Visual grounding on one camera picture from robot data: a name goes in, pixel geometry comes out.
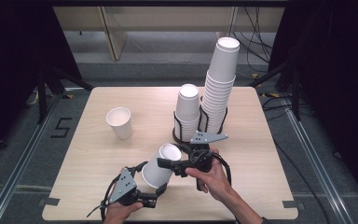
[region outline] paper cup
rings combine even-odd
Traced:
[[[176,102],[176,117],[184,121],[192,121],[200,115],[199,89],[192,84],[182,86]]]
[[[112,127],[116,136],[125,140],[132,136],[131,112],[125,107],[116,107],[106,115],[106,122]]]
[[[168,184],[173,171],[158,166],[157,158],[171,161],[179,161],[182,153],[178,147],[173,144],[163,145],[154,157],[142,169],[142,177],[150,187],[158,189],[163,184]]]
[[[217,40],[209,66],[209,76],[219,82],[231,81],[237,72],[240,42],[231,37]]]

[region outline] table surface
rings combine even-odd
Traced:
[[[124,166],[149,161],[165,143],[173,143],[173,111],[180,87],[100,87],[89,97],[50,193],[58,205],[46,205],[45,220],[98,220],[86,215],[103,199],[107,187]],[[106,123],[114,107],[131,111],[133,135],[119,140]],[[223,132],[228,139],[214,142],[232,173],[233,188],[261,216],[294,219],[296,208],[255,89],[234,87]],[[154,192],[135,175],[142,192]],[[196,190],[195,179],[173,175],[157,207],[131,214],[129,220],[232,220],[234,216],[209,194]]]

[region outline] human hand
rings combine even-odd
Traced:
[[[217,148],[211,148],[214,153],[219,153]],[[234,191],[230,186],[226,174],[223,171],[222,164],[216,158],[212,159],[212,168],[208,173],[203,173],[197,168],[187,168],[186,174],[199,180],[200,188],[203,192],[210,192],[211,195],[219,202],[227,198],[227,195]]]
[[[116,183],[113,186],[112,192],[115,190]],[[144,205],[142,203],[133,203],[124,206],[119,202],[111,203],[107,206],[106,216],[103,224],[122,224],[130,216],[131,213],[139,210]]]

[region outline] person's left hand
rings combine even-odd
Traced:
[[[133,203],[129,206],[124,206],[121,203],[109,204],[103,224],[122,224],[131,213],[139,210],[143,206],[142,203]]]

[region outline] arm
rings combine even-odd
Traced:
[[[212,169],[209,173],[203,173],[196,168],[187,168],[186,173],[199,179],[202,191],[210,192],[217,201],[228,208],[240,223],[260,224],[263,222],[262,217],[229,185],[222,165],[217,159],[213,159]]]

